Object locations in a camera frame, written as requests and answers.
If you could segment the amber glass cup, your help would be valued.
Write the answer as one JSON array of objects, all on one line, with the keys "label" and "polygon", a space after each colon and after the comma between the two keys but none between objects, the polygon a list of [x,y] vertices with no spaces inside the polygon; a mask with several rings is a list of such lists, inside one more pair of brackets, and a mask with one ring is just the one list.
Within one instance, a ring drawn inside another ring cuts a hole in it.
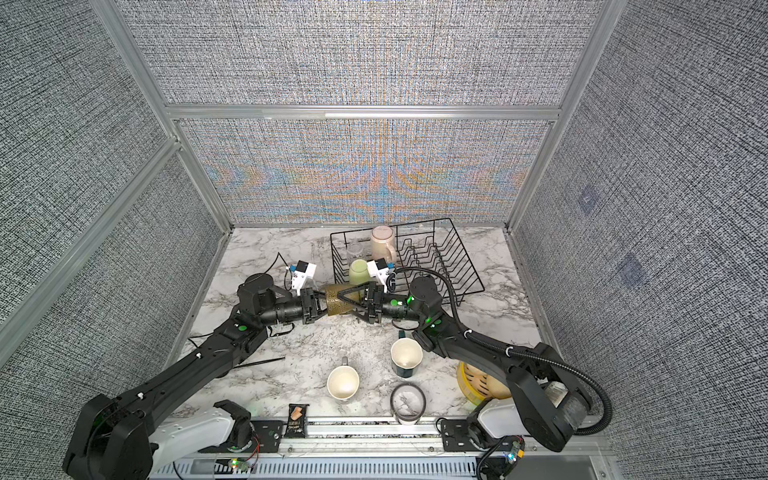
[{"label": "amber glass cup", "polygon": [[338,297],[340,291],[350,288],[349,283],[330,284],[325,287],[325,301],[328,316],[344,315],[351,313],[355,306]]}]

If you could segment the light green mug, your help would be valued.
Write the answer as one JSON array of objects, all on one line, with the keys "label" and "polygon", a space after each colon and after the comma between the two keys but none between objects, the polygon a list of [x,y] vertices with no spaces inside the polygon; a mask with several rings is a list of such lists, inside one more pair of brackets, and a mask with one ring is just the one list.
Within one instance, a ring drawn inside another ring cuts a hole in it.
[{"label": "light green mug", "polygon": [[355,259],[349,266],[349,283],[353,286],[367,284],[370,281],[368,264],[364,259]]}]

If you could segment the clear glass tumbler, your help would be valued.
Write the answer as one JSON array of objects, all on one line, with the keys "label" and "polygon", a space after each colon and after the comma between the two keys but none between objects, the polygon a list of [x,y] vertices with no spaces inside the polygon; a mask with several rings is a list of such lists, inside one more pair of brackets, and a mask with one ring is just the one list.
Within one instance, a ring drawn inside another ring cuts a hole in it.
[{"label": "clear glass tumbler", "polygon": [[347,263],[352,265],[355,260],[365,258],[364,242],[358,239],[350,239],[346,243]]}]

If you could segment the pink iridescent mug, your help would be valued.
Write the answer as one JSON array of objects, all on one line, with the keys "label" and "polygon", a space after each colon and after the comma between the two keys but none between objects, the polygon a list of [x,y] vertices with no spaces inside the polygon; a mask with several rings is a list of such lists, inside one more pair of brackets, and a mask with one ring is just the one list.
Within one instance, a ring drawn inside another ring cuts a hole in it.
[{"label": "pink iridescent mug", "polygon": [[383,259],[387,263],[394,263],[397,260],[395,232],[390,226],[374,227],[370,234],[370,245],[373,260]]}]

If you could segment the black wire dish rack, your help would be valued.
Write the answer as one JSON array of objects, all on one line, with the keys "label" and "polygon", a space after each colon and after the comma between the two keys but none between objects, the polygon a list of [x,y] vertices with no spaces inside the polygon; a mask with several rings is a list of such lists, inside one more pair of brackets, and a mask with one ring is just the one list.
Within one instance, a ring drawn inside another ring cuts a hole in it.
[{"label": "black wire dish rack", "polygon": [[[453,222],[448,217],[392,224],[397,267],[420,267],[434,270],[451,281],[456,301],[482,293],[485,285],[470,258],[468,250]],[[333,278],[337,283],[349,281],[349,268],[354,258],[349,248],[360,247],[363,257],[373,258],[373,229],[357,228],[329,235]]]}]

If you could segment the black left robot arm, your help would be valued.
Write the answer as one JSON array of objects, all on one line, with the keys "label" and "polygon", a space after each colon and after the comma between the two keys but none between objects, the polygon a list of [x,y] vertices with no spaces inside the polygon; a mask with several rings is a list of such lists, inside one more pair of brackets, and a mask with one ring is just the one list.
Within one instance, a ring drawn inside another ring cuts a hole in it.
[{"label": "black left robot arm", "polygon": [[312,323],[326,314],[325,295],[293,294],[266,274],[248,277],[238,302],[198,347],[152,379],[113,398],[99,394],[81,409],[62,469],[73,479],[145,479],[159,462],[153,439],[163,421],[202,387],[249,358],[281,322]]}]

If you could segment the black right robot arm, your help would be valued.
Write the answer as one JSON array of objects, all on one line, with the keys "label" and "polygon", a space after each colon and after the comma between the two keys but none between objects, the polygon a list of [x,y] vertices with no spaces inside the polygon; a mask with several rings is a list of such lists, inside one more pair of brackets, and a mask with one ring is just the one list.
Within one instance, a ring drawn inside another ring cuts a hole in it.
[{"label": "black right robot arm", "polygon": [[386,275],[415,272],[406,295],[371,281],[337,293],[337,299],[370,316],[416,321],[414,340],[426,352],[461,361],[500,381],[511,394],[529,435],[560,452],[574,436],[605,430],[614,408],[607,391],[593,378],[567,364],[551,346],[534,348],[504,343],[464,325],[457,294],[443,274],[423,267],[397,267]]}]

